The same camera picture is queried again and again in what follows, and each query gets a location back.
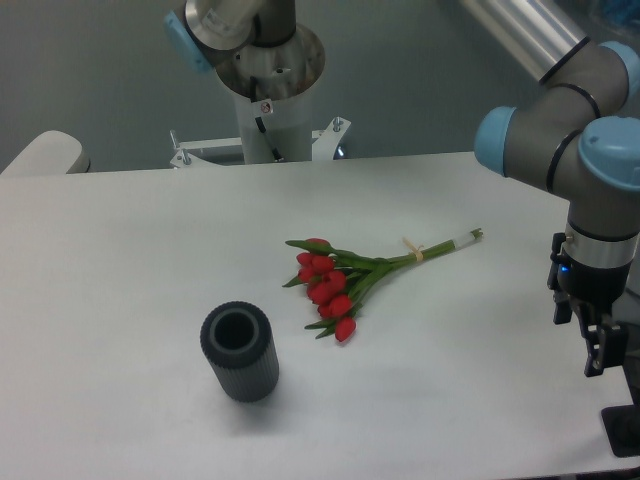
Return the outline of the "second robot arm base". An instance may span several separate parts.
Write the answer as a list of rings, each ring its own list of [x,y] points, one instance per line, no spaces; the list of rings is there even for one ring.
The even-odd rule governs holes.
[[[163,27],[193,70],[215,71],[252,102],[296,97],[324,71],[324,47],[297,21],[294,1],[184,1]]]

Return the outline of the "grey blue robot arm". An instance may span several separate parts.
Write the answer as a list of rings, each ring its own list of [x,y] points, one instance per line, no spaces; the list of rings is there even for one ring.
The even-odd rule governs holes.
[[[554,320],[577,319],[585,373],[623,364],[628,334],[612,308],[639,243],[639,123],[620,115],[639,89],[639,58],[597,44],[552,1],[469,1],[466,10],[543,86],[527,109],[482,120],[474,154],[484,167],[569,204],[552,241]]]

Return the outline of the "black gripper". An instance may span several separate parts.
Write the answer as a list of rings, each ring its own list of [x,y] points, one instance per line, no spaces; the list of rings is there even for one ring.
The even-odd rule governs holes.
[[[631,239],[604,241],[580,232],[558,232],[550,259],[547,285],[554,291],[553,323],[567,324],[573,311],[576,314],[587,349],[584,375],[596,377],[622,366],[628,331],[611,313],[630,273]]]

